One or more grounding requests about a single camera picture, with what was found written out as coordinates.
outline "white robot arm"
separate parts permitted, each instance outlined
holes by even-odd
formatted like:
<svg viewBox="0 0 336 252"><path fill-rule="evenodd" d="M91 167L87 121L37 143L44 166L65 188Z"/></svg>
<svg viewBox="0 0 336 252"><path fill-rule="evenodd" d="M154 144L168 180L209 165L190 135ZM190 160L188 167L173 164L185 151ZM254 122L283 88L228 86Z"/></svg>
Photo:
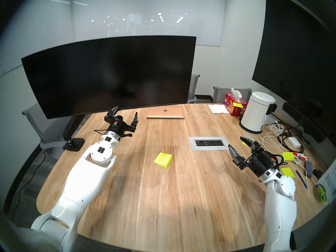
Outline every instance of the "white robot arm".
<svg viewBox="0 0 336 252"><path fill-rule="evenodd" d="M251 147L252 155L245 159L229 145L233 162L241 170L249 167L259 182L266 185L264 217L267 237L263 251L291 251L289 239L296 219L295 183L278 170L283 163L282 156L265 151L257 141L245 137L240 139ZM281 163L277 162L277 156L282 158Z"/></svg>
<svg viewBox="0 0 336 252"><path fill-rule="evenodd" d="M58 251L71 251L77 237L78 223L90 202L98 195L105 184L112 166L116 161L113 149L119 146L122 137L132 136L124 132L134 132L137 113L129 126L123 122L122 116L114 117L118 109L111 110L105 121L111 127L101 136L101 141L91 145L79 158L70 171L61 197L51 211L39 216L32 229L42 231L41 239L55 246ZM58 224L62 222L68 228Z"/></svg>

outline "sticky note pad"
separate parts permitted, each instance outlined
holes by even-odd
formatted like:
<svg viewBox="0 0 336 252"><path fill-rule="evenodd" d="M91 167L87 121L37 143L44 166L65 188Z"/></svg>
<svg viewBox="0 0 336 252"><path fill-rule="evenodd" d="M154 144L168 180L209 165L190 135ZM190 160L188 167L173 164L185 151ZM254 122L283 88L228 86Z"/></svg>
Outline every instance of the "sticky note pad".
<svg viewBox="0 0 336 252"><path fill-rule="evenodd" d="M252 141L254 141L254 139L252 139ZM244 143L243 141L242 141L242 144L248 146L248 145L247 145L246 143Z"/></svg>
<svg viewBox="0 0 336 252"><path fill-rule="evenodd" d="M295 175L293 174L292 170L291 170L289 167L281 168L281 171L282 171L282 173L283 173L285 176L289 176L289 177L291 177L291 178L295 178Z"/></svg>
<svg viewBox="0 0 336 252"><path fill-rule="evenodd" d="M161 165L162 167L167 168L173 156L171 154L159 153L159 155L154 160L154 163Z"/></svg>
<svg viewBox="0 0 336 252"><path fill-rule="evenodd" d="M284 153L282 153L282 156L284 157L284 159L286 161L293 161L293 160L295 160L294 159L294 154L291 153L291 152L284 152Z"/></svg>
<svg viewBox="0 0 336 252"><path fill-rule="evenodd" d="M235 107L243 107L243 105L240 104L240 103L233 103L233 105L234 105Z"/></svg>

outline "green scissors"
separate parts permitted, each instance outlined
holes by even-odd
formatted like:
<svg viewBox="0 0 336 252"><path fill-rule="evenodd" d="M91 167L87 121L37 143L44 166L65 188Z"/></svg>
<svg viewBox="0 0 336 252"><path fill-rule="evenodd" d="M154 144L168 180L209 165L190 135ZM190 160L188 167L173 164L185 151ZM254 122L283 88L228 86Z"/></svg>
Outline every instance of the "green scissors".
<svg viewBox="0 0 336 252"><path fill-rule="evenodd" d="M325 191L323 190L323 187L320 186L319 184L317 186L318 186L317 191L319 192L320 200L322 202L326 202L327 201L327 195L326 195Z"/></svg>
<svg viewBox="0 0 336 252"><path fill-rule="evenodd" d="M321 184L319 184L317 182L317 180L313 177L314 181L316 182L317 184L317 192L319 193L320 195L320 200L322 202L326 202L327 201L327 195L326 195L326 192L323 190L323 186Z"/></svg>

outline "gold laptop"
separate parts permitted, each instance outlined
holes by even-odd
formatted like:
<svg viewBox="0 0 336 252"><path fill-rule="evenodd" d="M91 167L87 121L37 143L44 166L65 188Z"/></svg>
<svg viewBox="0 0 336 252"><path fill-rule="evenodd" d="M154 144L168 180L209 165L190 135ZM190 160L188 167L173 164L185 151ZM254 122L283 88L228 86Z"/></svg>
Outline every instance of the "gold laptop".
<svg viewBox="0 0 336 252"><path fill-rule="evenodd" d="M163 106L149 107L147 109L147 118L184 118L183 108L181 106Z"/></svg>

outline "tissue box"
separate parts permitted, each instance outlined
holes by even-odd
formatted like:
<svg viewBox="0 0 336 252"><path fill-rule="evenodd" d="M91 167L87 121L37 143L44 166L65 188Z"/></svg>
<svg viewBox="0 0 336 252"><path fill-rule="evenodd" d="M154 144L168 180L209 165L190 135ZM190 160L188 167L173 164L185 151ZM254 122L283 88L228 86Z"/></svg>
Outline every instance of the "tissue box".
<svg viewBox="0 0 336 252"><path fill-rule="evenodd" d="M238 103L233 94L226 93L223 105L232 116L242 116L247 107L247 103L242 100L242 103Z"/></svg>

